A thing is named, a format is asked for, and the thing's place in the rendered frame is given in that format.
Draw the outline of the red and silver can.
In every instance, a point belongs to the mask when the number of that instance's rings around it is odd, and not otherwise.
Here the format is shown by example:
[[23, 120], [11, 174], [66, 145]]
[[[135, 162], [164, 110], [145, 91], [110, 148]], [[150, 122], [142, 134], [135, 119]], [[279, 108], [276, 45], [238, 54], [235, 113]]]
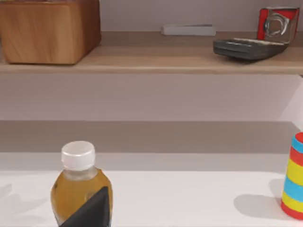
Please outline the red and silver can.
[[257, 39], [289, 44], [297, 33], [299, 7], [266, 7], [259, 11]]

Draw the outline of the stack of coloured rings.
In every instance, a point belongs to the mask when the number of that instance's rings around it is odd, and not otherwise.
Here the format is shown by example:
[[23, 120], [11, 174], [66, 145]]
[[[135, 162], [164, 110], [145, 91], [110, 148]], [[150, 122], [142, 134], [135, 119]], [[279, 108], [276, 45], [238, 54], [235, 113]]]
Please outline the stack of coloured rings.
[[303, 220], [303, 132], [292, 138], [281, 209], [290, 217]]

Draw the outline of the amber bottle with white cap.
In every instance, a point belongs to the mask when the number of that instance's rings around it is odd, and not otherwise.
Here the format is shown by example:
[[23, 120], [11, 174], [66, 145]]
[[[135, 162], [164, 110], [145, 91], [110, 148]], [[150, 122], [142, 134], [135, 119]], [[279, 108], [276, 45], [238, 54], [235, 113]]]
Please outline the amber bottle with white cap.
[[51, 189], [51, 205], [61, 225], [101, 188], [108, 188], [109, 220], [112, 220], [113, 189], [109, 178], [95, 167], [95, 147], [88, 141], [73, 141], [61, 150], [63, 170]]

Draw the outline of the wooden shelf board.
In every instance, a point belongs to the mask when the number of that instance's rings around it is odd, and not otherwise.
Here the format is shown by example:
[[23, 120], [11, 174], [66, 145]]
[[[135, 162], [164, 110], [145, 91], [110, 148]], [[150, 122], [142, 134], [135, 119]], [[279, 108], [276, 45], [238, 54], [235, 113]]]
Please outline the wooden shelf board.
[[76, 65], [7, 64], [1, 74], [286, 74], [303, 75], [303, 31], [282, 54], [246, 63], [213, 52], [212, 36], [104, 32], [101, 45]]

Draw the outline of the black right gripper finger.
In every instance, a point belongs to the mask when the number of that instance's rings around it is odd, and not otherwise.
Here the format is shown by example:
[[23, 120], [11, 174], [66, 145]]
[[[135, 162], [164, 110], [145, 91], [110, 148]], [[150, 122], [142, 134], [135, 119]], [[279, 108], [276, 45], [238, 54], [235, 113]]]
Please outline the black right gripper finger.
[[108, 187], [102, 187], [59, 227], [110, 227]]

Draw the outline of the grey flat stapler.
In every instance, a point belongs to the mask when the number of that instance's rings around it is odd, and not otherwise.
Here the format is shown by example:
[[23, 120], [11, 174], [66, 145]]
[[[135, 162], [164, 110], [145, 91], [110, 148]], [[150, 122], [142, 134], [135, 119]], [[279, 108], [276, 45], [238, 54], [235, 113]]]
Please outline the grey flat stapler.
[[179, 36], [215, 36], [216, 29], [211, 24], [199, 25], [163, 25], [161, 27], [162, 35]]

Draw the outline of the wooden box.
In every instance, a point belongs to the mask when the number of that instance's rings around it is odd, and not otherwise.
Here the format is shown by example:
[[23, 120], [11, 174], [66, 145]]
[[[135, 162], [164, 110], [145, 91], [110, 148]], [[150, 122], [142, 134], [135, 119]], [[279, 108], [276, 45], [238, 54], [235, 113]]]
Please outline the wooden box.
[[101, 41], [99, 0], [0, 0], [10, 64], [74, 65]]

